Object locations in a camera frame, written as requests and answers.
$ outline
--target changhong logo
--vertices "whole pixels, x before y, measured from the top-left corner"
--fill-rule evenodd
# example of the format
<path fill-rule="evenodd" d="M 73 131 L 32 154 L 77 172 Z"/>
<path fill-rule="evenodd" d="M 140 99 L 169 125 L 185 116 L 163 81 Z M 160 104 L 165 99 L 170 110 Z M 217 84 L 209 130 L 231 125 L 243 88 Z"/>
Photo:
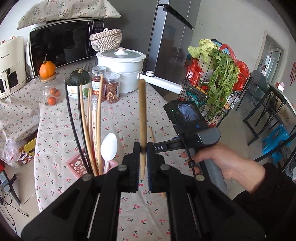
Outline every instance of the changhong logo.
<path fill-rule="evenodd" d="M 3 57 L 1 57 L 1 59 L 3 59 L 3 58 L 5 58 L 5 57 L 7 57 L 9 55 L 9 53 L 7 54 L 7 55 L 4 55 Z"/>
<path fill-rule="evenodd" d="M 8 90 L 8 88 L 7 88 L 7 82 L 6 82 L 6 78 L 4 78 L 4 84 L 5 84 L 5 89 Z"/>

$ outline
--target microwave oven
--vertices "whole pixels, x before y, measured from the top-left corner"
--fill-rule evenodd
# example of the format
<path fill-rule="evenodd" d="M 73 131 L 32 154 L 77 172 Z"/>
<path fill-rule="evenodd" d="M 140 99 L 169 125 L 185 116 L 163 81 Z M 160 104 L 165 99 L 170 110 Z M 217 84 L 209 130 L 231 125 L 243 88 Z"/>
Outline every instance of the microwave oven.
<path fill-rule="evenodd" d="M 29 52 L 34 77 L 39 75 L 43 61 L 56 67 L 96 55 L 89 36 L 102 32 L 103 20 L 93 18 L 54 21 L 34 28 L 29 33 Z"/>

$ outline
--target white rice cooker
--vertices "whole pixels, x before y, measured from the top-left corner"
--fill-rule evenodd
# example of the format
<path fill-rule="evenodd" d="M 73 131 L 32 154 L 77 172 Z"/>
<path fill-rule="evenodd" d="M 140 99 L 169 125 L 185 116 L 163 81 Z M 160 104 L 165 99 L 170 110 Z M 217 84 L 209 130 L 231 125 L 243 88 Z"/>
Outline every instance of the white rice cooker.
<path fill-rule="evenodd" d="M 98 66 L 105 66 L 107 72 L 120 74 L 120 94 L 129 93 L 138 88 L 138 80 L 165 88 L 174 93 L 181 93 L 182 86 L 158 78 L 152 71 L 143 72 L 143 62 L 146 55 L 125 48 L 101 51 L 96 54 Z"/>

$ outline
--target woven basket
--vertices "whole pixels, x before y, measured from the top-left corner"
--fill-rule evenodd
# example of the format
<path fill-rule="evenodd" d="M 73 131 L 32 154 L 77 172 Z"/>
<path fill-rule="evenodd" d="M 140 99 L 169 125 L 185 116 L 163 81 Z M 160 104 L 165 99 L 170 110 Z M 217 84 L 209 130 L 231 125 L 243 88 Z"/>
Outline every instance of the woven basket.
<path fill-rule="evenodd" d="M 106 28 L 101 33 L 89 36 L 89 40 L 93 49 L 97 52 L 117 49 L 122 40 L 121 30 L 119 28 L 112 30 Z"/>

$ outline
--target floral fabric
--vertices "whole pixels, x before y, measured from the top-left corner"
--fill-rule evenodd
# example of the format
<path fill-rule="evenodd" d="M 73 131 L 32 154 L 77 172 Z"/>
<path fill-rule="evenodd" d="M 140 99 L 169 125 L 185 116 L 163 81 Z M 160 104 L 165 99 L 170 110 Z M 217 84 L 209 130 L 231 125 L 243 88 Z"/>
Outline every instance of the floral fabric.
<path fill-rule="evenodd" d="M 69 18 L 120 18 L 120 13 L 107 0 L 45 0 L 21 17 L 17 29 Z"/>
<path fill-rule="evenodd" d="M 76 62 L 59 68 L 65 76 L 72 70 L 82 66 Z M 147 97 L 147 127 L 152 127 L 155 142 L 161 142 L 176 137 L 172 123 L 169 121 L 163 106 L 167 103 L 149 84 L 146 84 Z M 115 160 L 120 164 L 123 156 L 131 153 L 133 144 L 139 140 L 139 92 L 138 90 L 120 95 L 120 100 L 114 104 L 102 103 L 101 138 L 110 132 L 117 136 L 118 151 Z M 78 138 L 81 141 L 81 131 L 78 117 L 77 100 L 70 99 L 74 124 Z M 77 179 L 69 170 L 66 162 L 77 155 L 78 148 L 72 132 L 67 103 L 48 107 L 40 107 L 41 119 L 37 135 L 34 172 L 35 188 L 40 212 L 52 203 L 59 195 L 69 188 Z M 152 141 L 150 132 L 147 140 Z M 186 175 L 192 175 L 184 158 L 182 150 L 161 153 L 165 162 Z M 139 180 L 137 193 L 122 193 L 119 208 L 117 240 L 170 240 L 170 225 L 166 198 L 159 193 L 150 193 L 147 180 Z M 230 181 L 228 192 L 235 181 Z"/>
<path fill-rule="evenodd" d="M 9 97 L 0 99 L 1 159 L 7 139 L 21 141 L 37 130 L 40 121 L 39 90 L 39 82 L 33 79 Z M 20 166 L 18 161 L 7 164 L 12 167 Z"/>

